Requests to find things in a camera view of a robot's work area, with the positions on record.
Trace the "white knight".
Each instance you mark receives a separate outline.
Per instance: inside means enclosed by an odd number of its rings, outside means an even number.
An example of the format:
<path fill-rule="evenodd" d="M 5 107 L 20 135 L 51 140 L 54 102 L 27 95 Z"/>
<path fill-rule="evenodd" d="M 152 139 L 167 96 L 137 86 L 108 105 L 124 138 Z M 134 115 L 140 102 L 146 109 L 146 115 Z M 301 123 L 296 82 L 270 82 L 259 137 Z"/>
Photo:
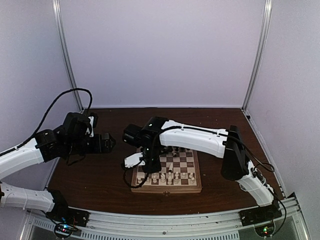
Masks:
<path fill-rule="evenodd" d="M 172 171 L 173 171 L 173 163 L 171 163 L 171 164 L 169 165 L 168 171 L 169 171 L 169 172 L 172 172 Z"/>

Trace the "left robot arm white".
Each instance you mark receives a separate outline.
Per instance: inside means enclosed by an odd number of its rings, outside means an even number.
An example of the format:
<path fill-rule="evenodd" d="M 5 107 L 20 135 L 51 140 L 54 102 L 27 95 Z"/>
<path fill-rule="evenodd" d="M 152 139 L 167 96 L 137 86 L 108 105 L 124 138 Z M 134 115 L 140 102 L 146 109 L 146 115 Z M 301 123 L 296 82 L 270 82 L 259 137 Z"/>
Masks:
<path fill-rule="evenodd" d="M 70 156 L 78 155 L 83 160 L 90 154 L 110 153 L 116 145 L 109 134 L 94 132 L 98 116 L 85 110 L 69 112 L 63 124 L 55 129 L 36 130 L 22 143 L 0 154 L 1 179 L 27 167 L 62 158 L 68 166 Z M 72 218 L 67 201 L 58 190 L 37 191 L 0 183 L 0 206 L 40 210 L 53 213 L 61 222 Z"/>

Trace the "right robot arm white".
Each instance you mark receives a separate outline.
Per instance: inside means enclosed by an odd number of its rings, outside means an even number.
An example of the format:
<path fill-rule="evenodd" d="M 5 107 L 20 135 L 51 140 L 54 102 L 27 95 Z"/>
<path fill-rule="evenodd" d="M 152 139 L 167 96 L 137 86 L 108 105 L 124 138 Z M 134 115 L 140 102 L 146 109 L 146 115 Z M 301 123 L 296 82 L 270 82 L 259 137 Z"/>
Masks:
<path fill-rule="evenodd" d="M 220 172 L 226 180 L 237 182 L 253 197 L 259 220 L 266 221 L 273 214 L 282 213 L 278 196 L 251 161 L 253 154 L 234 125 L 229 129 L 212 129 L 152 117 L 143 127 L 129 124 L 122 139 L 140 150 L 124 159 L 126 169 L 141 166 L 147 175 L 158 173 L 162 169 L 160 156 L 174 147 L 207 153 L 222 159 Z"/>

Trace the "wooden chess board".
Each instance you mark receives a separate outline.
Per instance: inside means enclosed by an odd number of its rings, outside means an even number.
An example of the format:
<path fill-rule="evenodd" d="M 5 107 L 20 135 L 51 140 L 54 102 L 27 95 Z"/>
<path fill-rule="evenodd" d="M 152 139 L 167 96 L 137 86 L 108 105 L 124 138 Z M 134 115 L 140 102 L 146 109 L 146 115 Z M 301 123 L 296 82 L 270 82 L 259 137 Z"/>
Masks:
<path fill-rule="evenodd" d="M 159 157 L 161 170 L 158 172 L 158 184 L 153 184 L 153 173 L 148 176 L 150 183 L 143 184 L 139 188 L 132 188 L 133 193 L 144 194 L 197 194 L 202 191 L 201 174 L 197 151 L 174 147 L 172 152 L 163 154 Z M 169 166 L 173 163 L 172 185 L 167 184 L 167 173 Z M 175 173 L 179 172 L 179 185 L 174 184 Z M 190 173 L 193 172 L 195 185 L 190 185 Z M 181 174 L 187 173 L 187 178 L 182 178 Z M 166 177 L 166 185 L 160 185 L 161 177 Z"/>

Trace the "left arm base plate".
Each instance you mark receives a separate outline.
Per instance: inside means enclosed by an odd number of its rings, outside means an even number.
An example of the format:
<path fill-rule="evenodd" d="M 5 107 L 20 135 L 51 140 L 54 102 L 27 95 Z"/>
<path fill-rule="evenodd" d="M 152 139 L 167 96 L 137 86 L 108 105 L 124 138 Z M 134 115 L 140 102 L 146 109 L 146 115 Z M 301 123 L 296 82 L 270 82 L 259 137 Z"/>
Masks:
<path fill-rule="evenodd" d="M 86 227 L 90 216 L 88 211 L 70 208 L 67 204 L 55 204 L 46 214 L 54 221 L 65 222 L 76 227 Z"/>

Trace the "aluminium front rail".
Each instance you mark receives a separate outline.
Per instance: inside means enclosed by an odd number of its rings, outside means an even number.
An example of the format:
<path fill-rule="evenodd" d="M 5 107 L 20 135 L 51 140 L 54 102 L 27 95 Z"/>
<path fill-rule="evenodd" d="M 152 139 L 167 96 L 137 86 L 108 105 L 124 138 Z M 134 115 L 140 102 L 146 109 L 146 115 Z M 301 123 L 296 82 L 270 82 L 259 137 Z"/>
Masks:
<path fill-rule="evenodd" d="M 130 215 L 89 211 L 86 227 L 66 240 L 311 240 L 295 197 L 282 200 L 287 215 L 275 219 L 274 236 L 258 236 L 254 225 L 244 226 L 240 210 L 183 215 Z M 55 225 L 42 213 L 26 215 L 18 240 L 59 240 Z"/>

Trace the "left aluminium corner post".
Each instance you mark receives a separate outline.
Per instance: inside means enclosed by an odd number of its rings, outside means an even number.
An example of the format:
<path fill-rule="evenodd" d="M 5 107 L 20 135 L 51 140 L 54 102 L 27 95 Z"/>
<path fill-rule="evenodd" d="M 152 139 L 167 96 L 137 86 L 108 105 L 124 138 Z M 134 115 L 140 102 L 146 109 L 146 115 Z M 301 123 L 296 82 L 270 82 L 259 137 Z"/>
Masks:
<path fill-rule="evenodd" d="M 73 73 L 73 69 L 70 61 L 70 55 L 67 47 L 60 1 L 52 0 L 52 7 L 53 7 L 53 14 L 54 14 L 54 18 L 57 26 L 57 31 L 58 31 L 58 36 L 59 36 L 59 41 L 60 41 L 60 46 L 62 50 L 63 61 L 64 61 L 68 81 L 69 81 L 70 87 L 72 89 L 75 89 L 77 88 L 77 84 L 75 81 L 75 77 L 74 77 L 74 73 Z"/>

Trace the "aluminium corner post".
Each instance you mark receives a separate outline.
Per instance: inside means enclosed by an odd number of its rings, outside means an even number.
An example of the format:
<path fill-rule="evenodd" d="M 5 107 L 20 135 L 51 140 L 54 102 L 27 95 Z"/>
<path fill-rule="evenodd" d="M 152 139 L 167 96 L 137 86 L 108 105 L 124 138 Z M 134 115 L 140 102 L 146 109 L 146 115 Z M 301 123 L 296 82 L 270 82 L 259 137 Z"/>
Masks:
<path fill-rule="evenodd" d="M 272 10 L 273 10 L 273 1 L 272 0 L 265 0 L 264 1 L 264 9 L 263 9 L 263 15 L 262 15 L 262 22 L 261 22 L 261 28 L 260 28 L 260 34 L 259 34 L 259 40 L 257 44 L 255 59 L 249 79 L 248 88 L 246 91 L 246 95 L 244 98 L 244 102 L 242 104 L 241 110 L 244 113 L 248 112 L 250 100 L 252 98 L 254 87 L 258 78 L 259 70 L 261 67 L 262 59 L 263 59 L 263 53 L 266 46 L 269 29 L 270 29 L 270 23 L 272 18 Z"/>
<path fill-rule="evenodd" d="M 53 14 L 54 14 L 54 18 L 57 26 L 57 31 L 58 31 L 58 36 L 59 36 L 59 41 L 60 41 L 60 46 L 62 50 L 63 61 L 64 61 L 68 81 L 69 81 L 70 87 L 72 89 L 75 89 L 77 88 L 77 84 L 75 81 L 75 77 L 74 77 L 74 73 L 73 73 L 73 69 L 70 61 L 70 55 L 67 47 L 60 1 L 52 0 L 52 7 L 53 7 Z"/>

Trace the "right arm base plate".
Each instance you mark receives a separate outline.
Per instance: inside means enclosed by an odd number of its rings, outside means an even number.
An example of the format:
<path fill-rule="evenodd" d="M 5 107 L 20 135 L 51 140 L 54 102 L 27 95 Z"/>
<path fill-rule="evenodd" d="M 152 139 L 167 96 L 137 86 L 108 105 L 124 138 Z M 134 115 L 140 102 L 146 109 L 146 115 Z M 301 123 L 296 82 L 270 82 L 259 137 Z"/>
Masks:
<path fill-rule="evenodd" d="M 240 221 L 243 227 L 268 222 L 280 218 L 281 216 L 282 211 L 279 209 L 262 207 L 241 210 L 239 212 Z"/>

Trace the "right aluminium corner post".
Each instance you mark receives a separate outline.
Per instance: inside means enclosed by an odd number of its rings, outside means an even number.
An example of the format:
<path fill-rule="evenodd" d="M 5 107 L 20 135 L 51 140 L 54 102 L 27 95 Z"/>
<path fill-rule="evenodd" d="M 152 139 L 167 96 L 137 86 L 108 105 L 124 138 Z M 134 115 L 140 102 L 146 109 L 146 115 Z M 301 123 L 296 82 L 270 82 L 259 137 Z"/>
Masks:
<path fill-rule="evenodd" d="M 272 0 L 265 0 L 264 1 L 264 9 L 263 9 L 263 15 L 262 15 L 262 22 L 261 22 L 261 28 L 260 28 L 260 34 L 259 34 L 259 40 L 257 44 L 255 59 L 249 79 L 248 88 L 246 91 L 246 95 L 244 98 L 244 102 L 242 104 L 241 110 L 244 113 L 248 112 L 250 100 L 252 98 L 254 87 L 258 78 L 259 70 L 261 67 L 262 59 L 263 59 L 263 53 L 266 46 L 269 29 L 270 29 L 270 23 L 272 18 L 272 10 L 273 10 L 273 1 Z"/>

